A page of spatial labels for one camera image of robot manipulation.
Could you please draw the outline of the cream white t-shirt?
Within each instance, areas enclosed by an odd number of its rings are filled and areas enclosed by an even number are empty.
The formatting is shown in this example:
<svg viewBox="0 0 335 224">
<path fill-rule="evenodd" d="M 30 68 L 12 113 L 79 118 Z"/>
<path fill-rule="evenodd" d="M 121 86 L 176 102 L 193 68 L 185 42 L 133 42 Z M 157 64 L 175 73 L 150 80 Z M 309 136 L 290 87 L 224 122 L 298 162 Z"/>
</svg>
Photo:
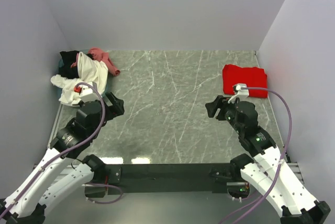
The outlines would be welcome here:
<svg viewBox="0 0 335 224">
<path fill-rule="evenodd" d="M 108 78 L 108 68 L 104 62 L 92 60 L 88 55 L 79 52 L 77 55 L 77 71 L 79 79 L 85 83 L 96 83 L 100 93 L 105 91 Z"/>
</svg>

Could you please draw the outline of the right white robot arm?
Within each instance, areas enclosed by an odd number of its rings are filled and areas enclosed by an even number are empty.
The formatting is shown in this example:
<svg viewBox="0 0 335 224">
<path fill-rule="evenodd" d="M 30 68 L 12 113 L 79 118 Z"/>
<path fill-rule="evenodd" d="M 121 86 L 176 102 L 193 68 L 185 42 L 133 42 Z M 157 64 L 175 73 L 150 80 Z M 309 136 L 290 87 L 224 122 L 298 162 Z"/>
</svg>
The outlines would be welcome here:
<svg viewBox="0 0 335 224">
<path fill-rule="evenodd" d="M 236 131 L 246 150 L 231 160 L 230 177 L 245 180 L 267 200 L 281 223 L 324 223 L 330 214 L 325 201 L 319 201 L 300 182 L 284 159 L 275 141 L 258 123 L 258 113 L 251 102 L 223 96 L 206 103 L 208 117 L 227 121 Z"/>
</svg>

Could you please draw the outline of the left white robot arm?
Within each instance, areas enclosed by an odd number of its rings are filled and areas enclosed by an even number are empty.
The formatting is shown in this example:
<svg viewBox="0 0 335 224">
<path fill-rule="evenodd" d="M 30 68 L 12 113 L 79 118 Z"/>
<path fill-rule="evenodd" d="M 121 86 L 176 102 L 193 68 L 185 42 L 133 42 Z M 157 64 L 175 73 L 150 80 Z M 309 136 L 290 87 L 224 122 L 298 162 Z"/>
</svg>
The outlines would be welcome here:
<svg viewBox="0 0 335 224">
<path fill-rule="evenodd" d="M 26 180 L 7 198 L 1 199 L 1 218 L 7 223 L 43 223 L 46 214 L 67 194 L 86 183 L 106 187 L 108 170 L 105 163 L 91 154 L 72 172 L 57 181 L 63 170 L 97 138 L 106 123 L 124 114 L 124 101 L 113 93 L 79 103 L 75 117 L 60 129 L 44 157 Z"/>
</svg>

